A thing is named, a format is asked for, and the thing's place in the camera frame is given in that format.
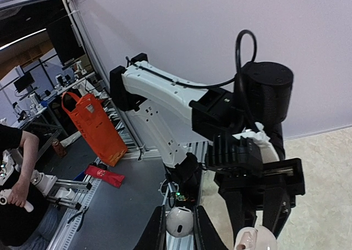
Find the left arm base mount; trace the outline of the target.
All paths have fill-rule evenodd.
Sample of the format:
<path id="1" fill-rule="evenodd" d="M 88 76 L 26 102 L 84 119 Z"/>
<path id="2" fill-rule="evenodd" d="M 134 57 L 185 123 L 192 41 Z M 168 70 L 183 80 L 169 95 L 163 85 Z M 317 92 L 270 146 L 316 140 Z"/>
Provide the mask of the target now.
<path id="1" fill-rule="evenodd" d="M 163 197 L 162 205 L 168 210 L 174 207 L 192 209 L 201 201 L 201 177 L 195 178 L 195 183 L 188 181 L 178 184 L 171 178 L 170 173 L 165 173 L 165 179 L 160 183 L 158 191 Z"/>

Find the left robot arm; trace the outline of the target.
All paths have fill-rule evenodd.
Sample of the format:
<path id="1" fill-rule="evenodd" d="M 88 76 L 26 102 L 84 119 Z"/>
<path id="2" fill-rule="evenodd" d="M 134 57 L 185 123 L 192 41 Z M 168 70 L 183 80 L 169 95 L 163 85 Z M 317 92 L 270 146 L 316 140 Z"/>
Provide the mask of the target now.
<path id="1" fill-rule="evenodd" d="M 210 170 L 233 232 L 254 226 L 261 211 L 263 226 L 278 237 L 296 197 L 305 194 L 301 161 L 286 159 L 282 136 L 294 74 L 274 62 L 251 60 L 238 68 L 234 90 L 228 91 L 182 81 L 141 53 L 110 71 L 110 94 L 118 109 L 138 118 L 153 139 L 169 180 L 179 187 L 176 206 L 199 203 L 201 172 Z M 208 140 L 203 161 L 175 140 L 160 107 Z"/>

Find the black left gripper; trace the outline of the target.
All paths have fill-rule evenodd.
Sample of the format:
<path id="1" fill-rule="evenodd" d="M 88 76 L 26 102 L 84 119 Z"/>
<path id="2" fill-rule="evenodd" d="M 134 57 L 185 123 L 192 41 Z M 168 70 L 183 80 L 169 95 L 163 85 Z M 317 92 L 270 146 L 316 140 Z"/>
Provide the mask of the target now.
<path id="1" fill-rule="evenodd" d="M 214 181 L 225 200 L 233 232 L 254 227 L 256 212 L 262 211 L 262 225 L 278 238 L 296 206 L 296 196 L 305 194 L 299 158 L 267 163 L 261 177 L 216 173 Z"/>

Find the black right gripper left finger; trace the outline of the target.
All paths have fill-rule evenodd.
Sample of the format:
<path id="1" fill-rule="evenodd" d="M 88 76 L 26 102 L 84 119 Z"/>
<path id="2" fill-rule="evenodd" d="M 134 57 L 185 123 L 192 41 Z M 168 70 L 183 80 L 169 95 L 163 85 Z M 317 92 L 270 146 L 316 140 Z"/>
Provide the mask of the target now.
<path id="1" fill-rule="evenodd" d="M 166 208 L 157 206 L 146 227 L 146 249 L 166 249 Z"/>

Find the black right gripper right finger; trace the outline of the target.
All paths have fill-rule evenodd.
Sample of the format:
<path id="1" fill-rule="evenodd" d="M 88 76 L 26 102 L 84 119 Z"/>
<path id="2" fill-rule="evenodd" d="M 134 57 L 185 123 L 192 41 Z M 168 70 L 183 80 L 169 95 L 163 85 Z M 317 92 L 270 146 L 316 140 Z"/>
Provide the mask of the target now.
<path id="1" fill-rule="evenodd" d="M 194 207 L 194 249 L 227 250 L 201 205 Z"/>

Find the white round case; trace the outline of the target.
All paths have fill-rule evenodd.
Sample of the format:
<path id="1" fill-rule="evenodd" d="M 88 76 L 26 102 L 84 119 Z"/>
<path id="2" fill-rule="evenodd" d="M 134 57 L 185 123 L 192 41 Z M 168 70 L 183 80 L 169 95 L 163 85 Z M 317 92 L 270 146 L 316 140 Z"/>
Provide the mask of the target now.
<path id="1" fill-rule="evenodd" d="M 234 250 L 277 250 L 277 240 L 266 227 L 244 227 L 236 235 Z"/>

